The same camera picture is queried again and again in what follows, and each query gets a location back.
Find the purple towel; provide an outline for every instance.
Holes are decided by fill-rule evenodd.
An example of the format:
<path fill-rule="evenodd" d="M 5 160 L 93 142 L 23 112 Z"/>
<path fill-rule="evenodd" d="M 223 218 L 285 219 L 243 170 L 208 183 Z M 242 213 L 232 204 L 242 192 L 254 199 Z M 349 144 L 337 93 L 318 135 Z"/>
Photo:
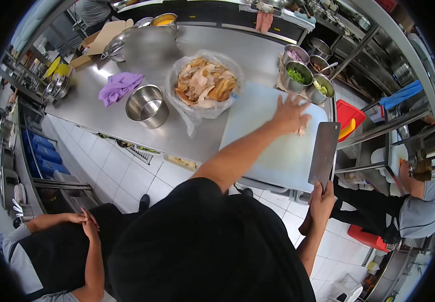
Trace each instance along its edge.
<path fill-rule="evenodd" d="M 121 98 L 125 93 L 136 88 L 143 79 L 142 74 L 122 72 L 108 77 L 108 84 L 98 93 L 98 99 L 102 100 L 105 107 Z"/>

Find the pink towel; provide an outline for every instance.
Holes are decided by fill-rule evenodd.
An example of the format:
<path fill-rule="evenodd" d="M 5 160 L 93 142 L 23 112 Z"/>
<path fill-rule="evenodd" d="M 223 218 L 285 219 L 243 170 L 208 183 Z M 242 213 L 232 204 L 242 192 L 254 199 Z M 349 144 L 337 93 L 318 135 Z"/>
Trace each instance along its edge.
<path fill-rule="evenodd" d="M 98 99 L 102 100 L 105 107 L 124 96 L 133 88 L 136 88 L 143 80 L 143 75 L 138 73 L 122 72 L 108 77 L 108 84 L 98 93 Z"/>
<path fill-rule="evenodd" d="M 273 22 L 273 13 L 265 13 L 260 10 L 257 11 L 256 29 L 262 33 L 267 33 Z"/>

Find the black shirt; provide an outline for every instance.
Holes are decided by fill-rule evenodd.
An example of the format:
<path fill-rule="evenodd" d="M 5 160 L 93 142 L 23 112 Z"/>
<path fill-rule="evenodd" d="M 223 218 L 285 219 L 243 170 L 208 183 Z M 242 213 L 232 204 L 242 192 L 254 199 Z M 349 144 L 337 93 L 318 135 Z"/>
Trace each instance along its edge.
<path fill-rule="evenodd" d="M 206 178 L 180 184 L 136 219 L 109 274 L 118 301 L 315 301 L 278 215 Z"/>

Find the roasted chicken pieces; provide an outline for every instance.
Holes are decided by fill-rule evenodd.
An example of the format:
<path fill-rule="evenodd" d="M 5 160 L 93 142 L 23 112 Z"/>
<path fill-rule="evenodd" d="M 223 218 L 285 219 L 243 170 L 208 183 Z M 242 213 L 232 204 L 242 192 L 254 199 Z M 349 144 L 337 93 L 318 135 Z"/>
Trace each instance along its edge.
<path fill-rule="evenodd" d="M 236 77 L 226 67 L 197 57 L 181 70 L 174 90 L 188 106 L 208 108 L 212 100 L 227 100 L 235 87 Z"/>

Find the cleaver blade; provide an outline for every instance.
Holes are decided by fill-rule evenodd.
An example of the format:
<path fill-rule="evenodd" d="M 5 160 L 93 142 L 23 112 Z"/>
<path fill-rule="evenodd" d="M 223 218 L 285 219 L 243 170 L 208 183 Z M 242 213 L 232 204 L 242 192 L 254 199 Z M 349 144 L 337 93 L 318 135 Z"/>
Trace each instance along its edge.
<path fill-rule="evenodd" d="M 339 133 L 340 123 L 321 122 L 318 124 L 308 183 L 315 184 L 319 181 L 323 191 L 325 191 L 333 166 Z"/>

